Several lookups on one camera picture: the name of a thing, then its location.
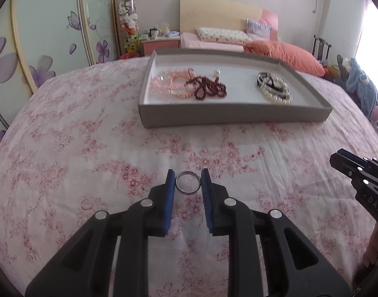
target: pillow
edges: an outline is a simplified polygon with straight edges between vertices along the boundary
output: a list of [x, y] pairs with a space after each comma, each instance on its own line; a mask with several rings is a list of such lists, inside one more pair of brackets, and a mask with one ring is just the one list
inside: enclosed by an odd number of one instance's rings
[[253, 41], [244, 46], [245, 52], [256, 53], [285, 61], [293, 69], [322, 77], [325, 70], [308, 51], [279, 41]]
[[242, 46], [252, 41], [252, 39], [241, 30], [199, 27], [197, 28], [197, 33], [201, 41], [216, 41]]
[[271, 25], [263, 25], [257, 21], [247, 19], [247, 35], [255, 35], [255, 40], [270, 40]]

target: pile of clothes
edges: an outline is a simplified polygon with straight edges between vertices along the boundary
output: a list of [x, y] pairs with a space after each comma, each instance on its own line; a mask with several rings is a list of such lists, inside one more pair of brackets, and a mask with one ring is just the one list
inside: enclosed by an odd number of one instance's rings
[[327, 79], [340, 87], [354, 100], [364, 115], [370, 119], [375, 108], [378, 106], [378, 90], [369, 79], [368, 75], [361, 70], [355, 58], [343, 59], [337, 56], [338, 68], [334, 65], [325, 67]]

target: pink bedding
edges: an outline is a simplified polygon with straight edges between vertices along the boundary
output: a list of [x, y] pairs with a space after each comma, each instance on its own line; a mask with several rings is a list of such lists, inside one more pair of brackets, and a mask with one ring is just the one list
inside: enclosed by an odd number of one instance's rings
[[[18, 289], [97, 210], [127, 209], [169, 168], [205, 167], [252, 209], [283, 211], [350, 282], [374, 220], [328, 160], [340, 148], [378, 158], [378, 136], [347, 94], [303, 75], [334, 107], [324, 123], [144, 129], [137, 99], [147, 60], [49, 80], [3, 138], [0, 265]], [[177, 192], [169, 235], [149, 242], [150, 295], [226, 296], [227, 240], [209, 235], [201, 192]]]
[[180, 35], [180, 47], [189, 49], [212, 49], [244, 52], [243, 46], [232, 45], [230, 43], [201, 41], [195, 33], [183, 32]]

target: shallow tray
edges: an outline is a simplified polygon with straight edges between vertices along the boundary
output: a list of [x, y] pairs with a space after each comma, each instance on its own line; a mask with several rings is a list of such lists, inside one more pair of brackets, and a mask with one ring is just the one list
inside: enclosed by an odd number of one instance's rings
[[[197, 74], [226, 85], [225, 98], [180, 99], [150, 89], [150, 81], [168, 69], [193, 68]], [[257, 86], [259, 72], [284, 79], [293, 98], [290, 105], [266, 99]], [[138, 104], [144, 127], [254, 122], [322, 122], [333, 107], [309, 82], [284, 62], [249, 53], [203, 49], [159, 49], [149, 59]]]

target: cup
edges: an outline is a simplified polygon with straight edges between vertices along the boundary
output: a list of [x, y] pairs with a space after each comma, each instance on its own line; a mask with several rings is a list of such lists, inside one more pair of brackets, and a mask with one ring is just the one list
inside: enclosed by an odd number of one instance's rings
[[159, 37], [159, 30], [157, 29], [151, 30], [151, 35], [153, 39], [157, 39]]

